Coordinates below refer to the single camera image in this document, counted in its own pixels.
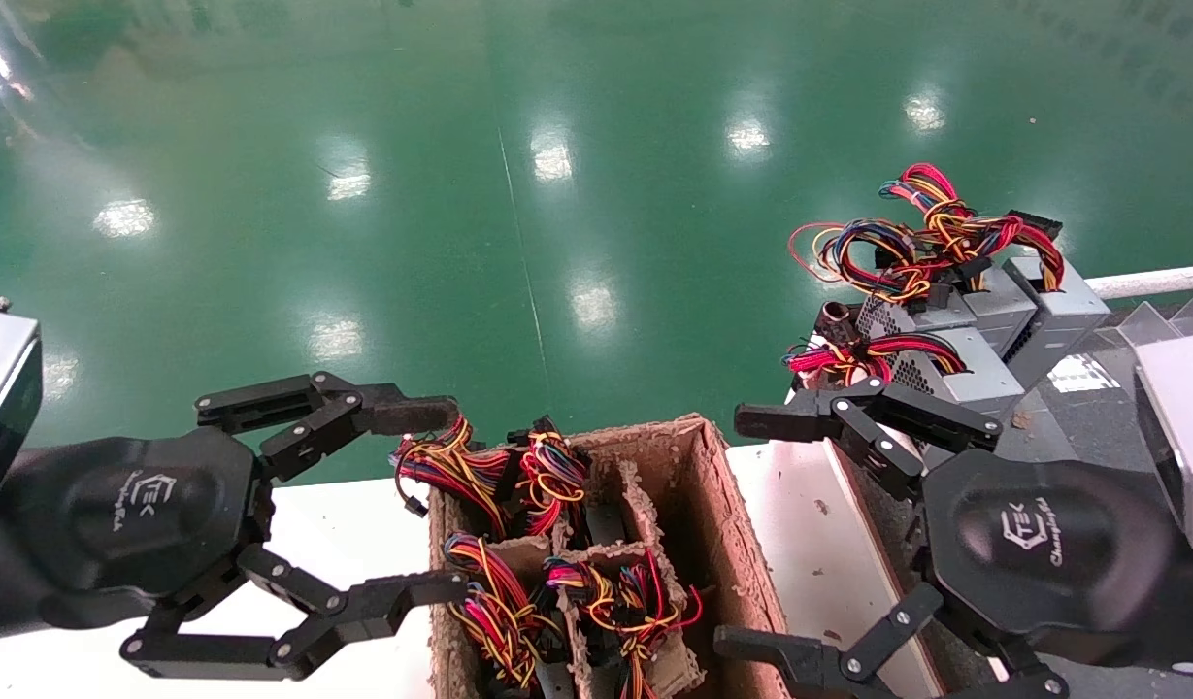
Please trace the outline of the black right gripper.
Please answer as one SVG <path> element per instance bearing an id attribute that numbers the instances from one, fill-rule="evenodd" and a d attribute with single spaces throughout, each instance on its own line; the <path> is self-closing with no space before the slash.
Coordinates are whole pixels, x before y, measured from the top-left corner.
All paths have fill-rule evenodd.
<path id="1" fill-rule="evenodd" d="M 985 635 L 1044 649 L 1135 641 L 1180 552 L 1146 472 L 968 450 L 925 474 L 929 579 Z"/>

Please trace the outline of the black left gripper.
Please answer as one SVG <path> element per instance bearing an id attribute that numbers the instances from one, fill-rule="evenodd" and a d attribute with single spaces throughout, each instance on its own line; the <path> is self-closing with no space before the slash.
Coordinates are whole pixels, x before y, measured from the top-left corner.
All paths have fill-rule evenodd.
<path id="1" fill-rule="evenodd" d="M 466 596 L 466 575 L 441 570 L 339 590 L 251 546 L 267 540 L 273 514 L 264 474 L 293 480 L 364 434 L 449 428 L 455 398 L 317 372 L 202 395 L 194 408 L 206 428 L 178 438 L 105 438 L 17 458 L 2 483 L 4 627 L 109 627 L 162 601 L 208 611 L 240 574 L 304 619 L 279 638 L 188 635 L 192 606 L 161 604 L 120 658 L 157 680 L 303 681 L 344 647 L 397 635 L 412 610 Z M 260 443 L 259 459 L 231 437 L 268 426 L 280 433 Z"/>

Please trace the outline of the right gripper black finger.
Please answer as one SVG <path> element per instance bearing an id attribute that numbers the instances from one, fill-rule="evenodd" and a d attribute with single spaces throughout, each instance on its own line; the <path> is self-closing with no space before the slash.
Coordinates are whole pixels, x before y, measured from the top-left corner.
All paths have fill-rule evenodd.
<path id="1" fill-rule="evenodd" d="M 765 441 L 836 443 L 890 496 L 914 501 L 925 464 L 895 433 L 957 454 L 993 451 L 1003 426 L 937 395 L 867 378 L 840 390 L 801 390 L 786 404 L 738 404 L 735 432 Z"/>
<path id="2" fill-rule="evenodd" d="M 846 651 L 814 638 L 734 625 L 716 627 L 713 650 L 725 658 L 771 664 L 792 698 L 895 698 L 879 679 L 880 667 L 920 629 L 947 612 L 951 602 L 933 584 L 916 584 Z M 1030 648 L 997 645 L 995 652 L 1008 669 L 1003 682 L 964 687 L 947 698 L 1067 698 L 1067 681 Z"/>

